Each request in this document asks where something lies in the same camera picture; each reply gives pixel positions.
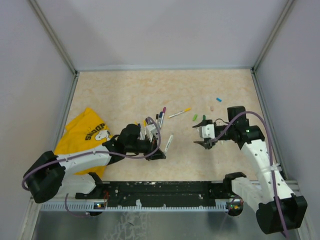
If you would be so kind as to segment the grey cap marker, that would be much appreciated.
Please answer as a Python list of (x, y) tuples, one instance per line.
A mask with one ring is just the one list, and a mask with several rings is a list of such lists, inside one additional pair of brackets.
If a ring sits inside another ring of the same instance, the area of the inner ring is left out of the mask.
[(163, 150), (163, 153), (164, 153), (164, 154), (166, 154), (166, 153), (168, 152), (168, 149), (169, 149), (170, 144), (171, 144), (171, 142), (172, 142), (172, 140), (173, 140), (173, 137), (174, 137), (174, 135), (171, 134), (170, 137), (169, 137), (169, 139), (168, 139), (168, 141), (167, 141), (167, 143), (166, 143), (166, 146), (165, 146), (165, 148), (164, 148), (164, 150)]

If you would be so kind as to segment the light green marker cap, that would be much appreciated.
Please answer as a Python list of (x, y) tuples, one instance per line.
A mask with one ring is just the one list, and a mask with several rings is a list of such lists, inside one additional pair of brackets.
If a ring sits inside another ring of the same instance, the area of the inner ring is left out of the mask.
[(195, 114), (195, 115), (193, 116), (192, 120), (195, 121), (195, 120), (197, 119), (197, 117), (198, 117), (198, 115)]

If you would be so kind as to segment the yellow cap white marker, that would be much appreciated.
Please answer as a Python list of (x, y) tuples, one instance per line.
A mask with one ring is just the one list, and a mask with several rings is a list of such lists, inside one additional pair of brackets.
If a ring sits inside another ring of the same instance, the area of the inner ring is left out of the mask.
[(186, 109), (184, 109), (184, 110), (181, 110), (181, 111), (179, 111), (179, 112), (177, 112), (177, 113), (174, 113), (174, 114), (172, 114), (172, 115), (170, 115), (169, 117), (168, 117), (168, 119), (171, 119), (171, 118), (173, 118), (173, 117), (176, 117), (176, 116), (178, 116), (178, 115), (181, 115), (181, 114), (183, 114), (183, 113), (185, 113), (185, 112), (188, 112), (188, 111), (190, 111), (192, 108), (186, 108)]

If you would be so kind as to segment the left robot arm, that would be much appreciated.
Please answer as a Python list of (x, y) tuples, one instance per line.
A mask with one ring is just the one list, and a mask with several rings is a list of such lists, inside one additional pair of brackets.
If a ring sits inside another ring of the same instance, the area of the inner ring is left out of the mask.
[(161, 135), (155, 124), (148, 125), (144, 139), (141, 129), (128, 124), (118, 135), (94, 148), (56, 155), (44, 152), (26, 171), (22, 188), (31, 193), (38, 204), (65, 196), (103, 195), (101, 178), (91, 169), (115, 164), (125, 158), (148, 161), (166, 158), (160, 149)]

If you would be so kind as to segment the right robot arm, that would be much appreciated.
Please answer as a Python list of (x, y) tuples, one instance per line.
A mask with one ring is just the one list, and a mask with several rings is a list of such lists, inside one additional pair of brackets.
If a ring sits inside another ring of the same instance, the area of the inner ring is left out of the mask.
[(196, 124), (201, 145), (211, 149), (218, 141), (233, 141), (247, 157), (260, 187), (254, 186), (242, 173), (227, 174), (223, 180), (223, 192), (229, 198), (239, 197), (255, 212), (257, 223), (266, 235), (282, 233), (301, 227), (308, 203), (297, 196), (288, 186), (273, 160), (272, 142), (257, 125), (250, 125), (247, 115), (256, 116), (262, 124), (266, 122), (257, 113), (247, 111), (244, 106), (227, 108), (228, 122), (217, 125), (211, 119)]

